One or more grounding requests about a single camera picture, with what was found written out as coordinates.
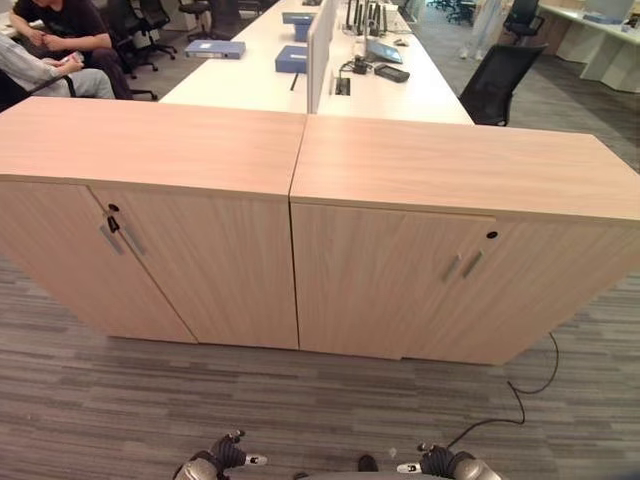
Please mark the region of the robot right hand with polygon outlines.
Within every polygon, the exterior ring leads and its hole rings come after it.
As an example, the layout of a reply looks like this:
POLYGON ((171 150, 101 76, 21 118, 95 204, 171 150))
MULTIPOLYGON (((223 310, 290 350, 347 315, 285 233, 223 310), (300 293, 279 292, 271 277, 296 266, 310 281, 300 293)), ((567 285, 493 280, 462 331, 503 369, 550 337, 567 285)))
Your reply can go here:
POLYGON ((416 462, 399 464, 396 467, 398 473, 453 477, 451 462, 454 454, 449 449, 426 443, 420 443, 416 449, 421 454, 420 459, 416 462))

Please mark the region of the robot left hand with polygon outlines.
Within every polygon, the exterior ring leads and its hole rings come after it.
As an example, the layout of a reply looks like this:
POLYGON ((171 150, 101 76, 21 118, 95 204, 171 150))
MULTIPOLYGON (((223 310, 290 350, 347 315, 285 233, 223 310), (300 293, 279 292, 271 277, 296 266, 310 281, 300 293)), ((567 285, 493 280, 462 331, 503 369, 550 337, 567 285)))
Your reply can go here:
POLYGON ((217 476, 223 477, 228 469, 242 466, 266 466, 268 458, 259 454, 247 454, 240 447, 246 436, 244 430, 235 430, 218 439, 210 449, 217 476))

